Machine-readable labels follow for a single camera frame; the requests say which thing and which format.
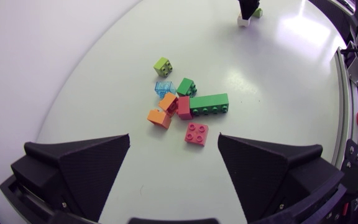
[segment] black mechanical part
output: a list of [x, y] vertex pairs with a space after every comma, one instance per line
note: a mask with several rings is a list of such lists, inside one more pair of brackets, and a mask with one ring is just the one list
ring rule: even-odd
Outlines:
[[248, 20], [259, 7], [259, 0], [239, 0], [242, 19]]

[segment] clear blue lego brick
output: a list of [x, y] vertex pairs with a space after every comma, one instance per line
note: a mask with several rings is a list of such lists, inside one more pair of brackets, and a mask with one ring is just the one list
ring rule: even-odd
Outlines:
[[174, 95], [177, 93], [177, 89], [173, 86], [172, 82], [157, 82], [154, 90], [161, 99], [164, 98], [168, 92]]

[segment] lime green lego brick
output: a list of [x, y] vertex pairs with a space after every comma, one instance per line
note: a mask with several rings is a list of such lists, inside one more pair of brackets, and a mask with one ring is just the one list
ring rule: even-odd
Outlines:
[[154, 65], [154, 69], [161, 77], [167, 77], [173, 70], [171, 62], [165, 57], [160, 58]]
[[261, 18], [264, 14], [264, 11], [261, 8], [257, 8], [252, 16], [256, 18]]
[[227, 93], [190, 98], [190, 111], [194, 115], [226, 113], [228, 110]]
[[181, 81], [177, 93], [179, 96], [190, 96], [193, 97], [196, 95], [197, 88], [194, 82], [191, 79], [183, 78]]

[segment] green lego brick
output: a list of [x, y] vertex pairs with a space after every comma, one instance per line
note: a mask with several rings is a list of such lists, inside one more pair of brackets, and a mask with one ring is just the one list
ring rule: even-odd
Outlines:
[[193, 115], [226, 113], [228, 110], [227, 93], [190, 98], [190, 111]]
[[194, 95], [196, 95], [196, 92], [197, 92], [196, 85], [191, 79], [188, 78], [183, 78], [177, 89], [177, 93], [179, 96], [193, 97]]
[[257, 8], [252, 16], [256, 18], [261, 18], [264, 14], [264, 11], [261, 8]]
[[168, 59], [165, 57], [160, 58], [158, 62], [154, 65], [154, 69], [157, 74], [161, 77], [167, 77], [172, 72], [172, 65]]

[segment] white table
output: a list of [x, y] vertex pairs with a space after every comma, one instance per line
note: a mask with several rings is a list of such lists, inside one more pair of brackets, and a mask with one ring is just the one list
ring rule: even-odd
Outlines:
[[[261, 19], [238, 28], [239, 4], [227, 0], [145, 0], [115, 23], [85, 55], [50, 110], [37, 142], [129, 133], [131, 147], [101, 223], [131, 217], [217, 218], [245, 223], [218, 151], [220, 132], [293, 145], [321, 144], [331, 162], [339, 121], [337, 71], [345, 47], [330, 21], [308, 1], [263, 0]], [[189, 121], [168, 130], [146, 120], [158, 108], [160, 58], [176, 87], [195, 81], [198, 96], [228, 93], [227, 114], [201, 116], [204, 148], [184, 141]]]

